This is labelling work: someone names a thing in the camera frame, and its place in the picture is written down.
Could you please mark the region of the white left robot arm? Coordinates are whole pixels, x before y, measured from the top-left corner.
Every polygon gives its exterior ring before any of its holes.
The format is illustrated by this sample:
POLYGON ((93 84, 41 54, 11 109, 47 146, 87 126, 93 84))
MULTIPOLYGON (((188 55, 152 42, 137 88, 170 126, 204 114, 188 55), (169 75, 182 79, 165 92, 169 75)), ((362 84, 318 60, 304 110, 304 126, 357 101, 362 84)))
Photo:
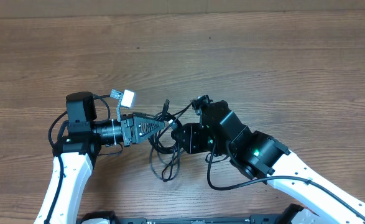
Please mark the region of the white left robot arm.
POLYGON ((68 118, 60 127, 57 141, 50 143, 53 171, 36 223, 76 223, 83 191, 101 148, 139 144, 165 126, 142 113, 99 121, 96 99, 103 97, 88 91, 66 97, 64 114, 68 118))

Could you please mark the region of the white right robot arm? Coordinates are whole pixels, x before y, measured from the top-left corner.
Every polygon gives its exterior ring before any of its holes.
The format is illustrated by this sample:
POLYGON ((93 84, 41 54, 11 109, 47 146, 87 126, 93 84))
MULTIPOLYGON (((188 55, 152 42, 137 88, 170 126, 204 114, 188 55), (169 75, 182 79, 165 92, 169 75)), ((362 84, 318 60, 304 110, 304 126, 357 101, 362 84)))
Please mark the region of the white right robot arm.
POLYGON ((328 223, 365 223, 365 203, 311 169, 276 138, 251 131, 227 102, 193 100, 199 123, 188 123, 171 133, 189 154, 208 151, 227 155, 232 166, 248 181, 236 189, 262 182, 295 198, 328 223))

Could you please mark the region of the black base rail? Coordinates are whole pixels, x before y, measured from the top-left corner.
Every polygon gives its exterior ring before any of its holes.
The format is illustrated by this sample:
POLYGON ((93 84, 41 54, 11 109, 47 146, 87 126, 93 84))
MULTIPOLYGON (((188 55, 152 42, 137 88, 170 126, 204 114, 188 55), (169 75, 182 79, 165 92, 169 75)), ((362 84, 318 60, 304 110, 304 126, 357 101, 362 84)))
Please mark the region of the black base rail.
POLYGON ((321 224, 327 223, 321 217, 297 204, 290 204, 281 214, 253 214, 246 217, 216 218, 119 218, 113 211, 87 213, 77 224, 115 223, 115 224, 321 224))

